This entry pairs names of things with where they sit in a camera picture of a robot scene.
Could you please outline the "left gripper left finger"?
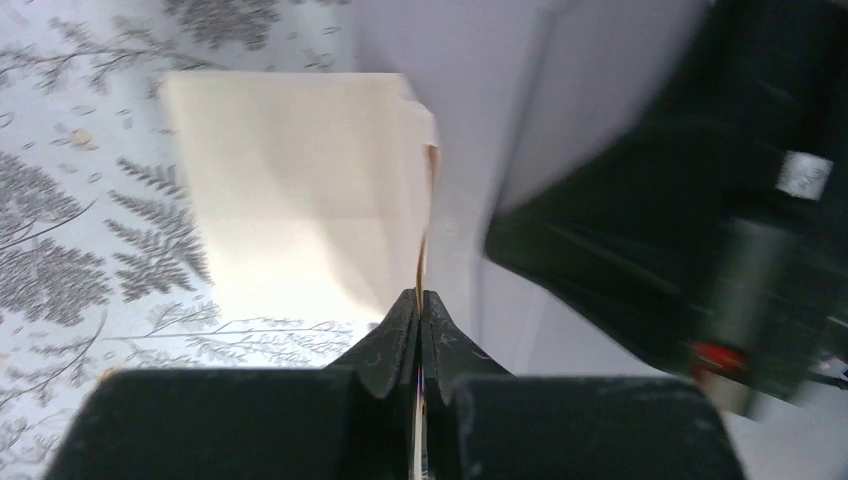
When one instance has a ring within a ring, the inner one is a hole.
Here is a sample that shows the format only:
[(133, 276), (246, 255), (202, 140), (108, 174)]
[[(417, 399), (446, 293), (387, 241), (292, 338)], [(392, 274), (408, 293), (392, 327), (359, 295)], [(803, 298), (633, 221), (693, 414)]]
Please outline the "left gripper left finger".
[(405, 479), (416, 295), (321, 369), (124, 370), (76, 415), (50, 479)]

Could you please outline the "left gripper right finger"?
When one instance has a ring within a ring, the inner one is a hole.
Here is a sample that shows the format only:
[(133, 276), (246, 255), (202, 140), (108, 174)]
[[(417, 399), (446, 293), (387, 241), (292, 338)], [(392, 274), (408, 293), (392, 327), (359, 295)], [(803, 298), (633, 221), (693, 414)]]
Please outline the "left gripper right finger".
[(422, 297), (433, 479), (741, 479), (724, 423), (689, 381), (516, 376)]

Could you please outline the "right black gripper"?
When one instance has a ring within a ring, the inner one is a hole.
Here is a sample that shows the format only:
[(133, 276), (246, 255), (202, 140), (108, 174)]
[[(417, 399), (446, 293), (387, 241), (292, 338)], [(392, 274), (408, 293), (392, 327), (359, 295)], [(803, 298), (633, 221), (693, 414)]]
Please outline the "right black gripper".
[(496, 264), (719, 408), (793, 402), (847, 294), (847, 7), (720, 1), (637, 120), (567, 168), (565, 41), (541, 28)]

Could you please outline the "grey lavender envelope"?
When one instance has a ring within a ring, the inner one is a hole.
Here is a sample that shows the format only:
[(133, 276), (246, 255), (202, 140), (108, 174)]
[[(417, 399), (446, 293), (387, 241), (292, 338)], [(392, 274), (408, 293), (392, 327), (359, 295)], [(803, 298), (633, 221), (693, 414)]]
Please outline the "grey lavender envelope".
[(543, 144), (572, 168), (632, 123), (708, 9), (706, 1), (355, 3), (361, 68), (404, 74), (437, 121), (427, 285), (507, 369), (654, 374), (552, 294), (486, 260), (482, 242), (546, 35), (558, 63)]

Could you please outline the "beige lined letter paper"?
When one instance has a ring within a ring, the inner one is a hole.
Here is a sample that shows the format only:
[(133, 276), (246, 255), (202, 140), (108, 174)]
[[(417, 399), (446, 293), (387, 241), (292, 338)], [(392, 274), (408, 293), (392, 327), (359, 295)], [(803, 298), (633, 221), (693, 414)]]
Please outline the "beige lined letter paper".
[(380, 320), (419, 291), (438, 168), (399, 73), (169, 73), (162, 87), (226, 319)]

